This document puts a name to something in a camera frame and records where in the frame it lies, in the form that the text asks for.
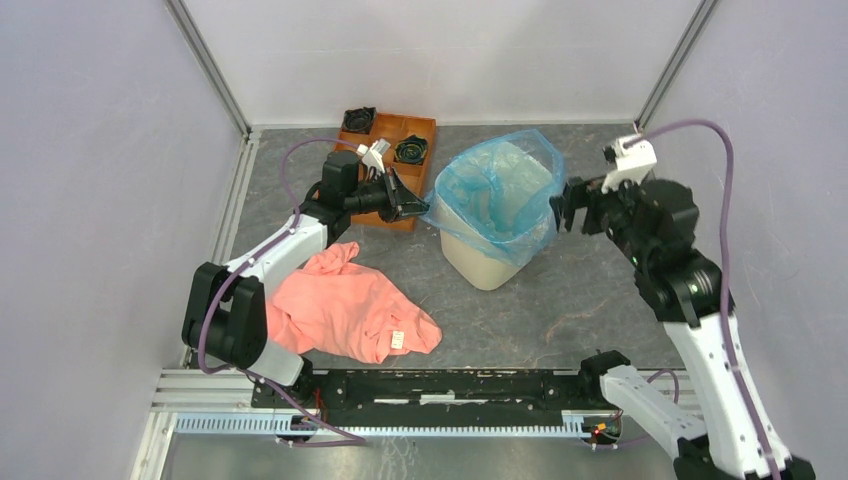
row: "plastic bag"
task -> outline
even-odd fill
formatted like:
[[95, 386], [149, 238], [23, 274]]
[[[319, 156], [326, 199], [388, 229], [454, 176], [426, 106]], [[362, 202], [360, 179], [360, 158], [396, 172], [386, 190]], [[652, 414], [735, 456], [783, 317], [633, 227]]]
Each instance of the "plastic bag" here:
[[565, 160], [537, 130], [460, 153], [439, 173], [422, 218], [489, 257], [523, 267], [556, 234], [548, 199], [562, 194]]

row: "coral cloth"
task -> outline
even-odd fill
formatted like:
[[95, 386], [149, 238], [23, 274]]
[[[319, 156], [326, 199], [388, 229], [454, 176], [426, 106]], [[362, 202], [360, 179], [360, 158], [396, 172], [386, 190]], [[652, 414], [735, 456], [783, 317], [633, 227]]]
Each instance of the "coral cloth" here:
[[297, 353], [316, 348], [364, 363], [430, 353], [442, 330], [381, 272], [350, 263], [358, 253], [355, 242], [333, 244], [289, 275], [265, 305], [268, 335]]

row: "trash can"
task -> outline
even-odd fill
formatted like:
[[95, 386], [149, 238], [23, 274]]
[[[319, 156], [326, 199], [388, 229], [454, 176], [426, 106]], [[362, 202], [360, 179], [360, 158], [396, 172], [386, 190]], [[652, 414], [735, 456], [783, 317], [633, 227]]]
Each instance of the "trash can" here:
[[423, 219], [439, 228], [448, 262], [475, 287], [494, 290], [553, 239], [548, 199], [564, 182], [565, 160], [541, 133], [512, 133], [454, 157]]

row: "towel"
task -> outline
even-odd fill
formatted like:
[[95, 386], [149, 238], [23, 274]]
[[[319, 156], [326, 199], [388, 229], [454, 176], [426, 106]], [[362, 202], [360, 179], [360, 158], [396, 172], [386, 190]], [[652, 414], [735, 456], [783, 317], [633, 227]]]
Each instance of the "towel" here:
[[363, 363], [430, 353], [442, 330], [381, 272], [350, 263], [358, 253], [356, 242], [333, 244], [289, 275], [265, 305], [270, 338]]

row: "white tag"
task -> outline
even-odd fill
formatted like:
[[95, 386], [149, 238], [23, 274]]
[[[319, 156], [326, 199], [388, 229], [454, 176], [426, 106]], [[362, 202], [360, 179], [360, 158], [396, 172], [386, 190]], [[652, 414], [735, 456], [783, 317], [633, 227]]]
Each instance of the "white tag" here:
[[392, 332], [392, 348], [395, 350], [403, 348], [403, 332], [400, 330]]

